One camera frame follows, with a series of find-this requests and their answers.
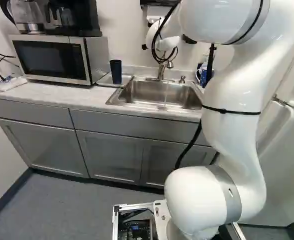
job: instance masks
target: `robotic arm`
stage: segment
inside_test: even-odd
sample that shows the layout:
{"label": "robotic arm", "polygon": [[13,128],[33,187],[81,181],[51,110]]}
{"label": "robotic arm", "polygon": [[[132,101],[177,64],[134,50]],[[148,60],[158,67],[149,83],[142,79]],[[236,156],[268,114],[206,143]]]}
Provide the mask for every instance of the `robotic arm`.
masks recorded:
{"label": "robotic arm", "polygon": [[[149,29],[149,48],[162,21]],[[206,86],[201,116],[220,156],[215,165],[175,170],[164,187],[174,224],[188,239],[210,239],[218,226],[264,207],[256,130],[270,78],[294,44],[294,0],[182,0],[160,33],[158,51],[172,50],[181,34],[234,47],[230,65]]]}

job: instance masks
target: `stainless steel sink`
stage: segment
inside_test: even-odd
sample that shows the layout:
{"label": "stainless steel sink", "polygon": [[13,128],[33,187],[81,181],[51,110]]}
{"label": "stainless steel sink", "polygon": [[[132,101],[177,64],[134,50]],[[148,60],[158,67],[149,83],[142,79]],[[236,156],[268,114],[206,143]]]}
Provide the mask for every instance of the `stainless steel sink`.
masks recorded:
{"label": "stainless steel sink", "polygon": [[118,89],[106,104],[132,108],[192,113],[202,108],[201,92],[193,82],[136,77]]}

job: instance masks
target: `floor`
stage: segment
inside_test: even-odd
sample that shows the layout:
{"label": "floor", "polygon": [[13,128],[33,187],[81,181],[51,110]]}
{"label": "floor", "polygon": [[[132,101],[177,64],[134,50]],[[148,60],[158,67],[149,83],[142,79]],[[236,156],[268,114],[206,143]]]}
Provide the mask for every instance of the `floor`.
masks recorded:
{"label": "floor", "polygon": [[[111,240],[113,205],[163,198],[33,174],[0,213],[0,240]],[[283,229],[242,229],[247,240],[291,240]]]}

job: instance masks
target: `countertop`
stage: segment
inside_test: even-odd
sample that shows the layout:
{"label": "countertop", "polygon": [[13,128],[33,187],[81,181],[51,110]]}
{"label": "countertop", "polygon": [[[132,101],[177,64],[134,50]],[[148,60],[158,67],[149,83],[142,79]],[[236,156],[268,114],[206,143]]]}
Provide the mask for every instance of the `countertop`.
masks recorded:
{"label": "countertop", "polygon": [[34,82],[0,92],[0,99],[46,106],[198,123],[201,114],[107,105],[116,88]]}

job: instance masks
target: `white refrigerator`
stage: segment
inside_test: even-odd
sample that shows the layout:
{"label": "white refrigerator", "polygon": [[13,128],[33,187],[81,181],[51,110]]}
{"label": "white refrigerator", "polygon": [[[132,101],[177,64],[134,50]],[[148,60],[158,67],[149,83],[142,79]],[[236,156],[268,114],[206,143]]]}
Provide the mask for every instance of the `white refrigerator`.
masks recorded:
{"label": "white refrigerator", "polygon": [[288,226],[294,223],[294,58],[261,114],[257,152],[267,201],[256,217],[244,223]]}

